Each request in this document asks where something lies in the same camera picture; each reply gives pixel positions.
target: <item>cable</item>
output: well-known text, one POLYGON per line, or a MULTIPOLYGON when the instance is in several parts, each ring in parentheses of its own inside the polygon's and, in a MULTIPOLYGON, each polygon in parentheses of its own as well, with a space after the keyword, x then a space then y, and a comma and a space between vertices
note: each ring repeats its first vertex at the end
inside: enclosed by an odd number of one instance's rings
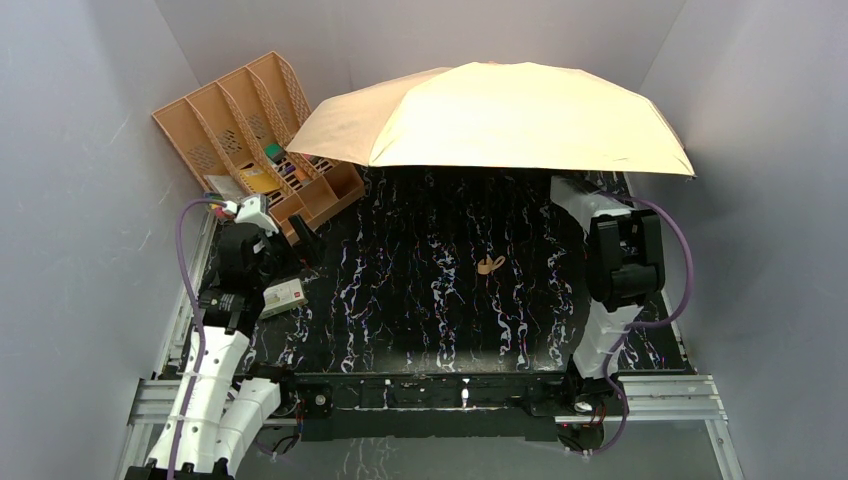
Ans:
POLYGON ((607 442, 606 445, 603 445, 597 450, 595 450, 593 452, 594 454, 603 453, 612 448, 612 446, 615 445, 616 442, 618 442, 618 439, 621 438, 621 434, 624 433, 625 425, 627 425, 627 415, 630 414, 630 405, 627 404, 627 395, 624 394, 624 391, 615 382, 613 382, 612 378, 610 377, 609 366, 610 362, 612 361, 613 355, 624 344, 624 341, 627 339, 627 334, 630 333, 632 329, 661 328, 670 325, 671 322, 677 320, 680 315, 683 314, 683 311, 686 310, 686 307, 689 305, 689 299, 692 297, 692 290, 695 287, 695 269, 692 262, 692 250, 689 248, 689 242, 686 241, 686 236, 683 235, 683 230, 680 229, 680 226, 677 225, 677 223, 674 221, 673 218, 671 218, 671 215, 669 215, 668 212, 663 210, 662 207, 660 207, 656 203, 648 200, 641 200, 634 197, 623 197, 606 192, 600 192, 600 194, 618 201, 639 203, 657 212, 657 215, 659 215, 668 224, 668 226, 671 227, 671 230, 674 232, 674 236, 677 237, 677 241, 680 243, 680 247, 683 249, 683 262, 686 266, 686 284, 683 288, 683 297, 680 299, 680 303, 677 305, 677 308, 674 309, 674 312, 672 312, 671 315, 669 315, 664 320, 660 320, 659 322, 635 321, 629 323, 627 326, 624 327, 625 333, 621 335, 621 338, 619 338, 618 341, 616 341, 615 344, 612 346, 612 349, 610 349, 610 351, 613 353, 607 354, 606 358, 604 358, 604 363, 602 366, 604 371, 604 379, 607 381, 610 387, 612 387, 613 391, 616 393, 618 398, 621 399, 621 405, 623 410, 621 412, 621 423, 618 425, 618 430, 616 430, 615 435, 613 435, 612 439, 610 439, 610 441, 607 442))
POLYGON ((191 287, 191 279, 188 277, 188 267, 186 266, 185 261, 185 251, 183 250, 183 222, 185 221, 185 217, 188 214, 188 211, 191 210, 191 207, 195 205, 201 204, 212 204, 224 206, 226 205, 224 202, 219 200, 213 200, 211 198, 198 198, 192 200, 183 207, 183 211, 180 213, 179 218, 177 219, 177 231, 175 234, 177 241, 177 262, 180 265, 180 274, 183 277, 183 284, 186 287, 186 294, 188 295, 188 300, 191 303, 191 311, 193 314, 192 323, 194 323, 195 329, 197 329, 197 336, 199 341, 197 342, 197 359, 194 362, 193 372, 194 375, 189 377, 188 385, 186 385, 185 395, 183 396, 183 403, 180 405, 180 413, 177 420, 177 424, 174 429, 174 439, 171 441, 171 455, 168 459, 168 475, 167 480, 174 480, 174 471, 177 463, 177 452, 179 451, 180 438, 183 433, 183 423, 185 418, 185 414, 188 411, 188 404, 191 401, 191 393, 194 391, 194 384, 197 383, 197 373, 200 372, 200 365, 203 361, 204 352, 206 351, 206 335, 203 333, 203 318, 202 312, 200 311, 200 304, 197 301, 197 296, 194 294, 194 290, 191 287))

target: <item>marble tabletop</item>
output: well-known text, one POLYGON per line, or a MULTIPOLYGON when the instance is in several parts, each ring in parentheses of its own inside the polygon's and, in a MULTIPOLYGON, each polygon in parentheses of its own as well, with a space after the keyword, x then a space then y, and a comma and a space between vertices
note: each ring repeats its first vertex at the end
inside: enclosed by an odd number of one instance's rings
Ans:
MULTIPOLYGON (((586 324, 583 232, 549 200, 550 172, 385 168, 318 229, 308 305, 260 320, 240 369, 509 372, 564 368, 586 324), (477 273, 487 255, 506 261, 477 273)), ((591 177, 627 193, 621 174, 591 177)), ((641 320, 667 315, 659 295, 641 320)), ((689 370, 671 328, 633 331, 622 370, 689 370)))

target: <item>beige umbrella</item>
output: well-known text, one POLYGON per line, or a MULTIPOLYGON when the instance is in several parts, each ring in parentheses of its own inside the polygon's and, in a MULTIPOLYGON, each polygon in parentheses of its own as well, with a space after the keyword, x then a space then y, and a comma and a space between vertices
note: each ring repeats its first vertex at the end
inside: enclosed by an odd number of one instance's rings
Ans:
POLYGON ((321 103, 287 150, 361 165, 694 175, 646 98, 582 70, 469 63, 321 103))

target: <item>green object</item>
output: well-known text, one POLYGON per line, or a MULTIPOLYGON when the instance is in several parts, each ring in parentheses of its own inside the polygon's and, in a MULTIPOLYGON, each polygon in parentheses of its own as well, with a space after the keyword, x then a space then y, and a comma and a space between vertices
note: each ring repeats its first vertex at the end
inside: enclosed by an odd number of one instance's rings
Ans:
POLYGON ((268 155, 268 158, 276 157, 280 152, 283 151, 283 147, 277 145, 276 143, 272 143, 265 147, 265 155, 268 155))

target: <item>brown storage rack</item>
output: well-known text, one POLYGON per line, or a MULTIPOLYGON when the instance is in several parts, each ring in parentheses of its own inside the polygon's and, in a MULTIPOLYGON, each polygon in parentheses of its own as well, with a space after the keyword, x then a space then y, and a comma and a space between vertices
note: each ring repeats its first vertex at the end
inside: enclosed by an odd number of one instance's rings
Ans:
POLYGON ((248 194, 264 193, 270 213, 289 240, 287 218, 298 214, 317 228, 365 193, 347 162, 288 153, 274 165, 272 144, 288 145, 311 113, 291 65, 276 52, 264 55, 153 113, 200 185, 228 175, 248 194))

